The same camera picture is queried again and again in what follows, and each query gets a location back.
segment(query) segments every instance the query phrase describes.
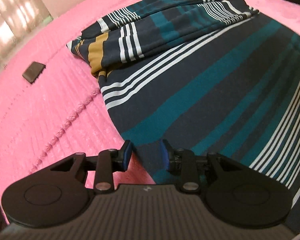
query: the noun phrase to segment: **black clamp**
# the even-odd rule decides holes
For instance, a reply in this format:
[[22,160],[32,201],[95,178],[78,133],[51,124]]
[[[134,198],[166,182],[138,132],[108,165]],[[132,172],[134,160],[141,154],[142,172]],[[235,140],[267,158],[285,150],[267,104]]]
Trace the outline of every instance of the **black clamp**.
[[[196,156],[161,141],[166,170],[179,175],[177,189],[197,194],[221,220],[247,228],[276,225],[292,205],[291,192],[280,182],[218,153]],[[208,186],[200,184],[204,174]]]
[[[43,228],[73,219],[95,195],[114,191],[112,173],[127,170],[131,153],[129,140],[120,150],[104,150],[98,156],[77,152],[13,183],[2,196],[9,222]],[[85,188],[88,171],[96,171],[93,189]]]

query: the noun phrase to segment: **teal stripe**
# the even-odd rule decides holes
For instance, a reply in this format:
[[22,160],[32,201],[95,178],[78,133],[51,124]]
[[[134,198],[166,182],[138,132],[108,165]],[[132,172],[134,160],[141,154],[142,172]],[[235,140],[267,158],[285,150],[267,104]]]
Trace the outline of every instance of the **teal stripe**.
[[234,71],[255,49],[274,35],[281,26],[280,23],[272,20],[269,24],[250,35],[184,88],[168,98],[151,116],[122,133],[122,137],[129,138],[136,146],[151,143],[161,138],[167,128],[182,113],[186,112],[211,88]]
[[237,149],[239,149],[245,140],[248,138],[250,133],[254,131],[257,125],[260,123],[264,115],[270,109],[270,107],[275,102],[280,90],[284,86],[285,82],[289,78],[290,73],[293,70],[295,64],[295,59],[298,56],[296,51],[293,51],[293,56],[289,57],[288,66],[285,67],[282,72],[280,79],[272,88],[271,92],[268,94],[266,99],[261,103],[258,109],[254,112],[252,117],[245,123],[242,129],[234,136],[234,138],[222,149],[220,152],[225,156],[231,156]]
[[179,0],[158,0],[158,1],[159,2],[156,3],[156,7],[161,10],[165,10],[167,7],[169,8],[175,7],[184,3],[184,1],[179,1]]
[[288,105],[293,97],[293,94],[296,91],[300,80],[300,67],[297,69],[297,73],[295,74],[295,80],[293,85],[289,88],[287,95],[285,96],[284,101],[278,107],[275,116],[272,118],[271,122],[267,126],[266,130],[263,132],[260,139],[255,143],[255,145],[247,152],[247,154],[242,158],[242,164],[249,166],[255,158],[259,155],[262,149],[265,147],[271,136],[273,135],[275,129],[277,128],[280,120],[282,119],[285,111],[288,108]]
[[179,32],[174,29],[172,22],[168,21],[162,12],[150,16],[154,24],[159,28],[161,37],[172,47],[180,44],[178,42]]
[[230,112],[230,114],[215,127],[215,129],[209,133],[207,137],[201,140],[197,145],[192,147],[192,151],[196,155],[202,154],[207,150],[211,145],[220,139],[220,137],[226,133],[230,127],[239,119],[241,114],[254,102],[258,96],[261,94],[262,90],[272,79],[273,74],[282,64],[282,60],[287,56],[289,50],[293,49],[293,44],[298,42],[298,36],[294,34],[291,37],[290,43],[287,45],[285,50],[280,53],[276,61],[269,67],[268,71],[263,75],[262,79],[258,82],[257,85],[241,100],[241,102]]
[[[198,21],[194,18],[194,15],[192,14],[193,11],[192,10],[189,10],[189,11],[185,11],[185,6],[178,6],[177,9],[178,11],[184,15],[186,14],[190,20],[190,23],[192,26],[194,26],[195,28],[197,28],[198,30],[200,30],[202,28],[202,26],[200,24],[198,24]],[[197,17],[198,17],[198,20],[200,21],[200,18],[203,20],[203,18],[201,17],[201,15],[199,15],[197,13]]]

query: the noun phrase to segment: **black device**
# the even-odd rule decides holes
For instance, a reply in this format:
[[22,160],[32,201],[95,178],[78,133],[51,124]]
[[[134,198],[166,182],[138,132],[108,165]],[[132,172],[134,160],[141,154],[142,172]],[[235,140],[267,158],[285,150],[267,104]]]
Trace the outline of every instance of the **black device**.
[[[10,222],[0,240],[226,239],[291,240],[282,223],[292,195],[282,184],[217,153],[196,156],[161,141],[175,185],[120,184],[132,152],[75,153],[9,186],[2,207]],[[94,188],[85,188],[96,171]],[[204,174],[207,183],[200,182]]]
[[32,62],[30,66],[24,71],[22,76],[30,83],[32,84],[38,76],[42,73],[42,71],[45,69],[46,65],[39,63],[39,62]]

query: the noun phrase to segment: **mustard yellow stripe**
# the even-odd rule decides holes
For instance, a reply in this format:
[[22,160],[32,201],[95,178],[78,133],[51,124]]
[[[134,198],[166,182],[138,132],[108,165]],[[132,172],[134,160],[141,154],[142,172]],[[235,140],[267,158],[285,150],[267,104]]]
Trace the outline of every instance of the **mustard yellow stripe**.
[[101,69],[100,71],[99,71],[99,73],[98,73],[98,77],[99,76],[106,76],[106,71],[104,70],[104,69]]
[[102,69],[101,60],[103,57],[103,42],[108,39],[109,33],[103,33],[96,37],[96,41],[91,43],[88,48],[88,60],[91,66],[91,74]]
[[79,51],[79,47],[83,44],[83,42],[84,42],[84,40],[82,40],[82,41],[80,41],[74,48],[75,48],[75,51],[78,53],[78,56],[80,56],[82,59],[83,59],[83,57],[82,57],[82,55],[81,55],[81,53],[80,53],[80,51]]

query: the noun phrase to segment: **pink blanket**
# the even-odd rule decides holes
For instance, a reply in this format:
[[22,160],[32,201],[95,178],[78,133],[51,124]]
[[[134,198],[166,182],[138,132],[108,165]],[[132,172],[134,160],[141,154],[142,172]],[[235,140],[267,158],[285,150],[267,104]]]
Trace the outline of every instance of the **pink blanket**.
[[[65,44],[105,14],[139,0],[87,0],[50,23],[0,75],[0,199],[11,183],[72,153],[95,155],[120,148],[90,67]],[[300,35],[300,6],[283,0],[246,0]],[[30,85],[22,73],[32,61],[46,64]],[[153,183],[135,157],[115,183]],[[89,176],[87,186],[92,187]]]

